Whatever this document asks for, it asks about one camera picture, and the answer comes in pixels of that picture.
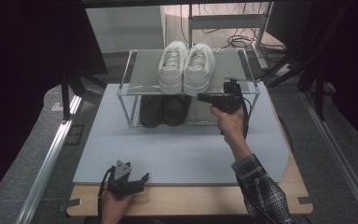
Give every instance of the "human hand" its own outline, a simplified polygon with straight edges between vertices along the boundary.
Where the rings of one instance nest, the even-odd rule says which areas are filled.
[[[118,224],[123,218],[133,196],[134,194],[127,195],[122,200],[119,200],[109,190],[104,190],[102,196],[102,224]]]
[[[236,161],[252,155],[243,136],[243,110],[233,114],[225,113],[211,105],[211,113],[217,116],[217,128],[225,134],[225,141],[230,146]]]

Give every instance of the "acrylic shoe rack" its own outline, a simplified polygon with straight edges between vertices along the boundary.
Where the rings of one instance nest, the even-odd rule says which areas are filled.
[[[126,69],[117,91],[117,97],[130,126],[142,126],[139,122],[139,107],[142,95],[161,95],[158,83],[158,64],[163,49],[133,49],[127,61]],[[223,95],[223,83],[228,77],[240,81],[241,90],[252,112],[260,93],[254,79],[246,52],[238,49],[213,49],[215,70],[207,90],[209,94]],[[211,125],[216,117],[209,110],[210,104],[192,97],[184,125]]]

